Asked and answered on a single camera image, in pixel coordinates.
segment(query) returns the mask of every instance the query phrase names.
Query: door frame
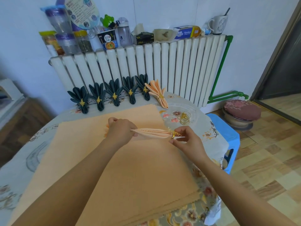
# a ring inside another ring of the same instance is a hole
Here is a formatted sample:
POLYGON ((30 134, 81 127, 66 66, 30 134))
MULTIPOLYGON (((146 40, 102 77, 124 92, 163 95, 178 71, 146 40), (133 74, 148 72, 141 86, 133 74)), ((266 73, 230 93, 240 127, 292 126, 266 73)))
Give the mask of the door frame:
POLYGON ((259 95, 263 91, 265 82, 268 80, 269 75, 271 74, 271 71, 277 62, 277 59, 279 58, 281 52, 284 49, 284 46, 286 45, 289 36, 291 35, 295 25, 297 24, 298 20, 301 18, 301 0, 299 0, 294 12, 292 13, 292 16, 288 22, 288 25, 286 26, 282 36, 280 37, 280 40, 274 49, 274 52, 272 53, 272 56, 270 60, 268 61, 254 91, 252 96, 250 97, 251 101, 255 101, 258 104, 261 104, 258 100, 259 95))

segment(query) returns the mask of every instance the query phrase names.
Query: maroon cushion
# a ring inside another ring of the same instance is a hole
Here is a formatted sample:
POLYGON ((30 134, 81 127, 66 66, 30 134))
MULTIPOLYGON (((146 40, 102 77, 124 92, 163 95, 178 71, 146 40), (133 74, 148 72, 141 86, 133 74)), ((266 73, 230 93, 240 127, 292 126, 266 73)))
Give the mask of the maroon cushion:
POLYGON ((243 100, 227 101, 224 109, 233 116, 244 120, 258 120, 261 116, 259 107, 243 100))

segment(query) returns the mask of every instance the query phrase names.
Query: plastic stool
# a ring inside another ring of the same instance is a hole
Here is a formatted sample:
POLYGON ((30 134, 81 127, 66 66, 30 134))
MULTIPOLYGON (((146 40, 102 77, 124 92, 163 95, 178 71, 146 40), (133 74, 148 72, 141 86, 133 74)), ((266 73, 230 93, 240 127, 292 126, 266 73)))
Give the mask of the plastic stool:
POLYGON ((234 164, 234 160, 236 158, 239 145, 240 145, 239 134, 233 128, 231 128, 226 122, 224 122, 218 115, 209 113, 207 114, 207 116, 210 117, 217 131, 226 139, 226 141, 229 144, 229 149, 230 149, 229 155, 224 156, 224 158, 228 162, 228 166, 226 169, 224 169, 224 171, 230 174, 231 168, 234 164))

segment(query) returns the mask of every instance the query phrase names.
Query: round table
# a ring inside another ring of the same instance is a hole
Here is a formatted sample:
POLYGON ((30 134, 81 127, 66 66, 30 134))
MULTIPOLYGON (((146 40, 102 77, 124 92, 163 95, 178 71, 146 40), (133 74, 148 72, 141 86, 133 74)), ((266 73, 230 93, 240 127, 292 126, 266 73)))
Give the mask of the round table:
MULTIPOLYGON (((188 112, 191 118, 187 125, 201 137, 209 158, 220 166, 224 154, 228 150, 228 143, 215 129, 210 118, 203 114, 193 103, 178 95, 166 92, 164 96, 169 105, 168 109, 162 108, 152 96, 149 101, 146 101, 139 91, 135 93, 136 103, 132 105, 129 103, 127 94, 123 91, 119 96, 120 106, 118 107, 113 105, 112 98, 109 98, 107 95, 104 99, 105 109, 102 112, 97 110, 96 102, 90 100, 87 114, 82 114, 74 106, 72 109, 55 117, 22 147, 10 162, 0 169, 0 226, 5 226, 9 221, 12 210, 17 206, 22 193, 29 184, 33 173, 36 171, 41 158, 56 133, 59 123, 63 121, 73 121, 147 104, 155 104, 164 119, 165 125, 170 129, 175 129, 182 126, 180 123, 181 114, 188 112)), ((211 225, 220 217, 220 198, 200 170, 185 155, 182 154, 182 156, 200 188, 200 199, 141 225, 190 226, 203 225, 204 222, 207 225, 211 225)))

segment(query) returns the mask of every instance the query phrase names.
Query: hand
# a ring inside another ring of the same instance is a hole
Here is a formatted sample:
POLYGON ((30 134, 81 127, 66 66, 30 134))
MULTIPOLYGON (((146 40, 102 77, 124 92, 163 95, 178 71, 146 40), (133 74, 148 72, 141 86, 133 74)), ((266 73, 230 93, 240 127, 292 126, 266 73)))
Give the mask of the hand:
POLYGON ((189 126, 178 127, 175 131, 182 137, 169 142, 179 148, 194 164, 208 159, 201 139, 189 126))
POLYGON ((107 134, 107 139, 116 143, 119 148, 127 144, 133 136, 138 135, 136 132, 131 131, 131 129, 137 129, 137 126, 127 119, 111 117, 109 118, 108 123, 109 132, 107 134))

